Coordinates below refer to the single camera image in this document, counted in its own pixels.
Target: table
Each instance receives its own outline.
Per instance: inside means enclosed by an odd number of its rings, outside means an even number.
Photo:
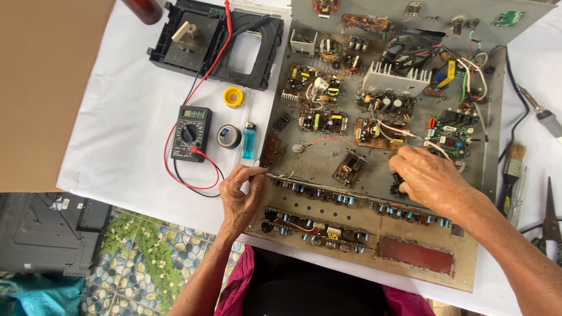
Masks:
[[[221,0],[209,2],[222,4]],[[275,4],[288,2],[277,0]],[[538,102],[560,115],[562,105],[558,102],[557,92],[561,81],[558,74],[562,74],[562,64],[558,62],[562,52],[562,26],[557,21],[561,18],[562,9],[553,10],[509,45],[518,83]],[[162,165],[164,141],[175,123],[187,87],[193,82],[189,76],[157,68],[148,62],[144,52],[147,47],[155,45],[165,20],[163,18],[155,26],[145,26],[120,1],[116,2],[84,93],[57,186],[148,216],[216,233],[223,219],[220,200],[202,198],[187,191],[167,175]],[[280,51],[284,50],[288,35],[289,21],[286,20]],[[264,128],[269,121],[282,57],[280,54],[276,57],[271,89],[253,92],[249,121],[257,124],[258,139],[263,139],[264,135],[260,127]],[[208,80],[192,99],[193,105],[213,109],[212,131],[227,123],[239,125],[242,120],[242,110],[231,110],[222,102],[221,93],[228,86]],[[509,81],[505,82],[504,92],[502,143],[507,143],[511,125],[522,113],[523,106]],[[542,221],[546,177],[562,173],[562,166],[556,163],[562,156],[562,146],[533,117],[523,121],[516,138],[529,147],[525,157],[529,166],[528,182],[519,225],[524,228]],[[207,154],[225,173],[230,170],[233,151],[222,149],[211,141]],[[214,180],[214,170],[207,162],[196,166],[179,163],[178,167],[190,184],[205,185]],[[552,185],[555,192],[562,192],[560,179],[553,178]],[[562,205],[559,196],[555,194],[555,202]],[[540,229],[537,229],[527,237],[539,234]],[[505,275],[482,247],[478,253],[474,293],[470,294],[249,236],[241,236],[239,240],[474,312],[490,316],[520,314]]]

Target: person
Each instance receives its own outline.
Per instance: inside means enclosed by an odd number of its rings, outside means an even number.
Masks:
[[[462,226],[490,252],[523,315],[560,314],[562,269],[532,246],[486,195],[468,185],[452,163],[424,148],[402,147],[389,166],[405,180],[402,192]],[[224,222],[169,316],[433,315],[417,296],[399,294],[401,301],[396,301],[388,287],[252,247],[237,262],[215,310],[230,249],[256,211],[266,172],[237,166],[220,183]],[[241,191],[244,182],[250,183],[247,195]],[[412,309],[412,302],[418,306]]]

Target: mosaic floor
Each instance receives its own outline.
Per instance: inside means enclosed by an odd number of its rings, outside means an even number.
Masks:
[[[82,315],[165,315],[215,236],[115,207],[96,267],[86,278]],[[235,242],[226,280],[244,252]]]

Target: brown bottle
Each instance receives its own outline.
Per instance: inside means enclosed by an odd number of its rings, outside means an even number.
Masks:
[[[152,25],[162,17],[162,8],[156,0],[122,0],[133,13],[147,25]]]

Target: scissors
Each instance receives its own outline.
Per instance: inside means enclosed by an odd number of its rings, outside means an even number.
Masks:
[[[554,198],[552,196],[552,184],[550,183],[546,192],[546,214],[545,220],[542,222],[542,238],[534,238],[531,243],[538,248],[543,254],[546,254],[546,241],[553,240],[556,242],[556,263],[562,267],[562,234],[560,234],[560,226],[556,219],[554,210]]]

